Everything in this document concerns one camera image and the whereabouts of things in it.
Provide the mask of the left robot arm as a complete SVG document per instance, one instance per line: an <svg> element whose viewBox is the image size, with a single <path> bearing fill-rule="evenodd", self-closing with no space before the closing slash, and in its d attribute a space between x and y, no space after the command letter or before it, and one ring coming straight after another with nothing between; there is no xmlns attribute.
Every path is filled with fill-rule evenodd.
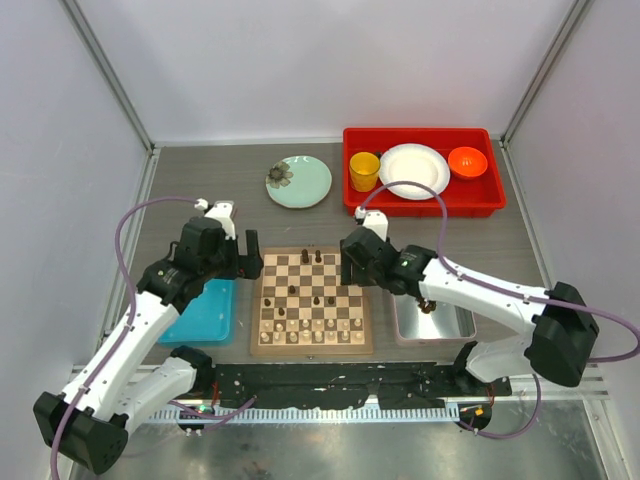
<svg viewBox="0 0 640 480"><path fill-rule="evenodd" d="M186 393L205 397L214 368L204 352L181 346L146 380L129 381L159 337L212 279L256 280L263 269L259 237L246 231L240 254L231 220L193 217L169 253L149 265L125 316L85 369L58 394L43 392L33 406L50 464L64 456L90 472L107 472L129 437L155 411Z"/></svg>

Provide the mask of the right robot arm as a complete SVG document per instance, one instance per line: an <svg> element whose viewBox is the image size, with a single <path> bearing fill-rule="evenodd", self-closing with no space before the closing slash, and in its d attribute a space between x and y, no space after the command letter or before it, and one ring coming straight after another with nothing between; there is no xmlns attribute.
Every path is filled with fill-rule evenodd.
<svg viewBox="0 0 640 480"><path fill-rule="evenodd" d="M472 395L501 377L536 374L564 387L580 384L599 327L578 290L558 282L546 290L517 285L449 262L433 250L402 250L358 227L341 242L351 282L415 298L421 307L448 304L492 319L514 336L471 342L459 353L451 380Z"/></svg>

